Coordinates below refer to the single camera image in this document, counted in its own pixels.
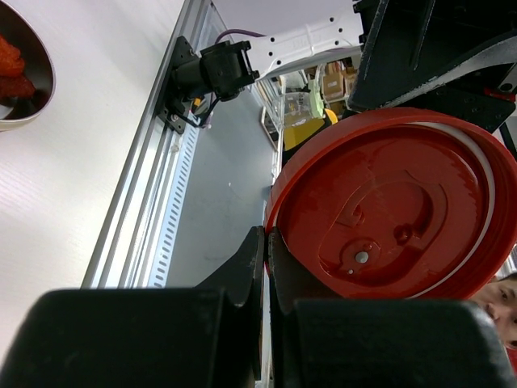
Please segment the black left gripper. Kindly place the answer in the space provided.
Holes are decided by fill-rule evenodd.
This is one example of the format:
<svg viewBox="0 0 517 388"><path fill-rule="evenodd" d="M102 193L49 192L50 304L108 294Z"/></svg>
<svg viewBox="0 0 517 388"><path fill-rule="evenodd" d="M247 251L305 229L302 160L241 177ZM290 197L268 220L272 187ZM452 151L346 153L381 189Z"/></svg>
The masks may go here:
<svg viewBox="0 0 517 388"><path fill-rule="evenodd" d="M362 55L348 107L411 107L494 131L516 111L514 1L356 1Z"/></svg>

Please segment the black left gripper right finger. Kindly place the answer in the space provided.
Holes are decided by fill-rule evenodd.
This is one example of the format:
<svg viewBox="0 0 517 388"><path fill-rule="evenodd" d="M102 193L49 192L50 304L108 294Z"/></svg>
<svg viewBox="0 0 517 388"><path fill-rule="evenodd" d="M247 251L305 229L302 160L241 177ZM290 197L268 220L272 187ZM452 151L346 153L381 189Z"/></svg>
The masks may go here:
<svg viewBox="0 0 517 388"><path fill-rule="evenodd" d="M277 387L513 387L488 315L450 299L350 299L268 235Z"/></svg>

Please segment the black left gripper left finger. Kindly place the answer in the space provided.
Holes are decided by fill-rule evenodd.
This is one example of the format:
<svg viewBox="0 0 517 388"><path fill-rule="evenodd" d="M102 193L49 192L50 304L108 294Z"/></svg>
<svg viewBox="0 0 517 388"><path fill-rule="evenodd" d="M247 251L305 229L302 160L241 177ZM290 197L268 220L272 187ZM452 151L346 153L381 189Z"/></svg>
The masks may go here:
<svg viewBox="0 0 517 388"><path fill-rule="evenodd" d="M4 387L252 387L261 377L265 233L199 285L63 289L28 311Z"/></svg>

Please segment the red round lid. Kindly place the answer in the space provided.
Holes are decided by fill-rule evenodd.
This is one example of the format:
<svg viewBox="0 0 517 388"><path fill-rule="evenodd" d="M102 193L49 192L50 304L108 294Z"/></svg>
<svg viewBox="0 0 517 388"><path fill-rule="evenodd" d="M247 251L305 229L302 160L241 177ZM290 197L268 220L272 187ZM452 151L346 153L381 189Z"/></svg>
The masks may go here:
<svg viewBox="0 0 517 388"><path fill-rule="evenodd" d="M467 121L386 108L339 121L282 168L266 207L342 297L467 299L516 241L516 162Z"/></svg>

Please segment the red chicken drumstick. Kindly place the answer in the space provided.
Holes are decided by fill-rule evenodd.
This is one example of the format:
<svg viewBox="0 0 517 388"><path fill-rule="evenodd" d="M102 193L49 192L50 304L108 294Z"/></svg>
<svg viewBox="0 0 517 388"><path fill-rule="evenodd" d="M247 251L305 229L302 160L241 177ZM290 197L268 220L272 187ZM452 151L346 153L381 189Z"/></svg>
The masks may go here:
<svg viewBox="0 0 517 388"><path fill-rule="evenodd" d="M36 89L25 76L21 51L1 36L1 99L31 99Z"/></svg>

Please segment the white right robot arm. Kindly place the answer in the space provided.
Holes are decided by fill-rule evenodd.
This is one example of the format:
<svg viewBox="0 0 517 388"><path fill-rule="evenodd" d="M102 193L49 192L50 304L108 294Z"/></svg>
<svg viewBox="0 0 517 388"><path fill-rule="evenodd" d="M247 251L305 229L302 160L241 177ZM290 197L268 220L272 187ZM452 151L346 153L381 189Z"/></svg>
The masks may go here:
<svg viewBox="0 0 517 388"><path fill-rule="evenodd" d="M245 65L256 81L290 73L359 51L363 32L352 1L235 1L242 22L199 50L221 42L246 43Z"/></svg>

